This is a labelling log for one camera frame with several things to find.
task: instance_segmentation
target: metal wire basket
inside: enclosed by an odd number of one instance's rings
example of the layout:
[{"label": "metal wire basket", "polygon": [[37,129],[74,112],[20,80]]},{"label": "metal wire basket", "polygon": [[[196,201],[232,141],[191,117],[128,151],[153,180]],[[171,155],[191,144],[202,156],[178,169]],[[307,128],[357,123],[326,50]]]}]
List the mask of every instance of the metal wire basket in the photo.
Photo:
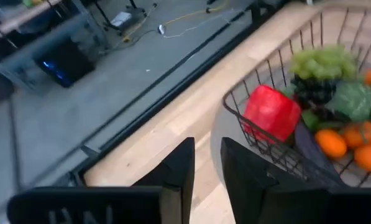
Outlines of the metal wire basket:
[{"label": "metal wire basket", "polygon": [[[280,142],[242,116],[254,88],[265,84],[281,89],[290,84],[294,74],[288,72],[289,61],[295,52],[327,44],[345,45],[346,49],[357,56],[360,72],[367,67],[371,68],[371,9],[355,6],[323,8],[227,92],[223,104],[237,117],[251,150],[287,172],[313,184],[344,185],[345,183],[353,187],[371,187],[371,172],[358,168],[353,162],[351,153],[344,159],[334,162],[334,168],[344,183],[336,182],[330,173],[320,169],[313,161],[298,153],[295,148],[290,148]],[[253,133],[245,130],[245,126],[257,130],[259,134],[265,136],[265,139],[271,141],[256,138]]]}]

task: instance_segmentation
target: gray floor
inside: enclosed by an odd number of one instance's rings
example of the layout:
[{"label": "gray floor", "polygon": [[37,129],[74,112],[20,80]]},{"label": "gray floor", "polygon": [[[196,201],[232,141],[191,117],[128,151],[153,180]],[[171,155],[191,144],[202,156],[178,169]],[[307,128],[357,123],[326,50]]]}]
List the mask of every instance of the gray floor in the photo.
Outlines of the gray floor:
[{"label": "gray floor", "polygon": [[[211,34],[223,26],[237,12],[245,8],[251,0],[231,0],[226,9],[213,13],[201,14],[174,22],[167,27],[166,35],[179,37],[164,38],[155,32],[143,36],[132,47],[111,52],[102,58],[97,69],[88,74],[70,89],[63,89],[52,82],[41,95],[30,95],[20,91],[15,97],[17,128],[21,150],[22,180],[25,185],[48,185],[68,169],[73,168],[86,156],[82,152],[74,153],[68,160],[38,182],[34,179],[50,165],[77,145],[87,134],[105,122],[121,109],[133,97],[147,88],[160,75],[176,64],[186,54],[199,46]],[[150,29],[156,29],[161,23],[184,14],[204,9],[206,1],[200,0],[163,0],[141,29],[134,33],[136,38]],[[136,1],[150,8],[150,1]],[[124,8],[124,1],[102,2],[109,17]],[[98,21],[101,16],[91,9]],[[87,145],[97,149],[103,142],[135,118],[159,96],[168,91],[181,79],[185,78],[213,52],[234,37],[249,24],[251,18],[244,16],[239,22],[208,44],[203,50],[192,56],[184,65],[173,72],[159,86],[154,88],[121,117],[115,120],[103,132]],[[108,32],[112,45],[120,43],[115,32]],[[13,173],[9,139],[7,105],[0,106],[0,211],[4,211],[5,201],[13,194]]]}]

